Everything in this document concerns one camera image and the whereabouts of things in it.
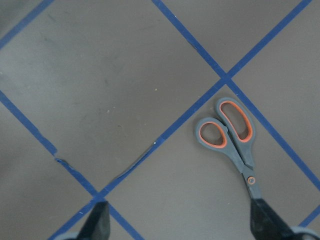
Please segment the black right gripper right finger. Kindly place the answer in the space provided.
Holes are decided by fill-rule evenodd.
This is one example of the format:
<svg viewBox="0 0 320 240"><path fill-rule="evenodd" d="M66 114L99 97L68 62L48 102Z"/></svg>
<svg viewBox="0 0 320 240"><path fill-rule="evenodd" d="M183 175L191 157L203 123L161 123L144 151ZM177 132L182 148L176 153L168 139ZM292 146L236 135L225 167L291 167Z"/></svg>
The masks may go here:
<svg viewBox="0 0 320 240"><path fill-rule="evenodd" d="M256 240L299 240L293 230L262 198L250 203L250 231Z"/></svg>

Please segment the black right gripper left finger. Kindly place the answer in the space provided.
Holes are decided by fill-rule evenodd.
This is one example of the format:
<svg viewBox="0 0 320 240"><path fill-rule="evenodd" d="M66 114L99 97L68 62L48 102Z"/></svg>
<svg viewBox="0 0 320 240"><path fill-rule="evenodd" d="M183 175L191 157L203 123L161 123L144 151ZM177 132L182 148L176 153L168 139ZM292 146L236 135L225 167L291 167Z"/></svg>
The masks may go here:
<svg viewBox="0 0 320 240"><path fill-rule="evenodd" d="M82 226L78 240L108 240L111 234L109 203L97 202Z"/></svg>

